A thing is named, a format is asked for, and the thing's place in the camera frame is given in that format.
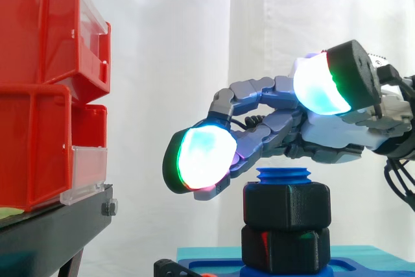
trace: orange part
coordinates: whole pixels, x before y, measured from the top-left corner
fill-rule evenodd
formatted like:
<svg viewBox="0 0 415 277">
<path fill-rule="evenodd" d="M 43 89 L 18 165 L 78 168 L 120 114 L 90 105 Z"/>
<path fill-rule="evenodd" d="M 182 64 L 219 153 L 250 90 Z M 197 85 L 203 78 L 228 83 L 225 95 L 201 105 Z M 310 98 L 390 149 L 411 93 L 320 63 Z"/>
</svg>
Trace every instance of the orange part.
<svg viewBox="0 0 415 277">
<path fill-rule="evenodd" d="M 89 0 L 0 0 L 0 8 L 0 84 L 64 84 L 79 103 L 110 92 L 111 27 Z"/>
</svg>

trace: robotic finger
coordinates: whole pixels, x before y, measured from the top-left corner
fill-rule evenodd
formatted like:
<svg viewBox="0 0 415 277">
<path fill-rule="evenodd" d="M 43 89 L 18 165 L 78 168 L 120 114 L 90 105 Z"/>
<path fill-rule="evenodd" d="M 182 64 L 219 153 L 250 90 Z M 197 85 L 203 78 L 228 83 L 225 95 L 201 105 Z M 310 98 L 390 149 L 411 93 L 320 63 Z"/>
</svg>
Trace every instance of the robotic finger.
<svg viewBox="0 0 415 277">
<path fill-rule="evenodd" d="M 343 163 L 368 148 L 394 161 L 415 159 L 413 85 L 355 40 L 297 59 L 293 77 L 235 82 L 215 94 L 206 119 L 172 137 L 165 183 L 209 200 L 264 157 Z M 233 119 L 259 104 L 275 111 L 247 125 Z"/>
</svg>

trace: green light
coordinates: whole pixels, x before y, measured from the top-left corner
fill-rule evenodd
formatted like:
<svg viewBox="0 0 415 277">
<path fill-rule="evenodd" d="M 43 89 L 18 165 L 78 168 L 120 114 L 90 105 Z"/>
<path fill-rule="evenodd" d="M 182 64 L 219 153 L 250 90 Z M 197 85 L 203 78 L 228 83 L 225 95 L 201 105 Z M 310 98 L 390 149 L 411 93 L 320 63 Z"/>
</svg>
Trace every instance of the green light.
<svg viewBox="0 0 415 277">
<path fill-rule="evenodd" d="M 206 125 L 190 128 L 178 154 L 180 180 L 189 189 L 216 184 L 228 172 L 236 146 L 232 135 L 221 127 Z"/>
<path fill-rule="evenodd" d="M 294 74 L 294 92 L 306 108 L 319 115 L 341 114 L 351 109 L 333 81 L 327 53 L 298 64 Z"/>
</svg>

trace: teal surface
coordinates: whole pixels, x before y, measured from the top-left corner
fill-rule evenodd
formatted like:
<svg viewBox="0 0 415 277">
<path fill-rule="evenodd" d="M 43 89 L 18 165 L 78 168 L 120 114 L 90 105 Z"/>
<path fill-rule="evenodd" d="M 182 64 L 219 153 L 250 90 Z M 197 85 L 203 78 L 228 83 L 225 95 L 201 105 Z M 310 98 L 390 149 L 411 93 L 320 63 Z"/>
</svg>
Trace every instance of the teal surface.
<svg viewBox="0 0 415 277">
<path fill-rule="evenodd" d="M 415 263 L 399 259 L 389 253 L 371 246 L 333 246 L 333 258 L 349 258 L 357 263 L 377 271 L 411 271 L 415 272 Z M 218 248 L 179 248 L 177 260 L 181 259 L 209 259 L 209 258 L 240 258 L 240 247 Z M 215 273 L 224 273 L 220 268 Z"/>
</svg>

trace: screw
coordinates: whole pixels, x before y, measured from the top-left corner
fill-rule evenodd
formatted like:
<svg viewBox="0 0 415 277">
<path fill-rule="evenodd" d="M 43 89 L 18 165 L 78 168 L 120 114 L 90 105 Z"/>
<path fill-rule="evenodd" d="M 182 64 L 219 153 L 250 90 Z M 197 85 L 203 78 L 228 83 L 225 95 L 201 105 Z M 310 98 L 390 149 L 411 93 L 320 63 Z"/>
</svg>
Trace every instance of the screw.
<svg viewBox="0 0 415 277">
<path fill-rule="evenodd" d="M 113 217 L 117 215 L 118 212 L 118 200 L 117 199 L 108 199 L 106 202 L 106 209 L 105 209 L 106 215 L 109 217 Z"/>
</svg>

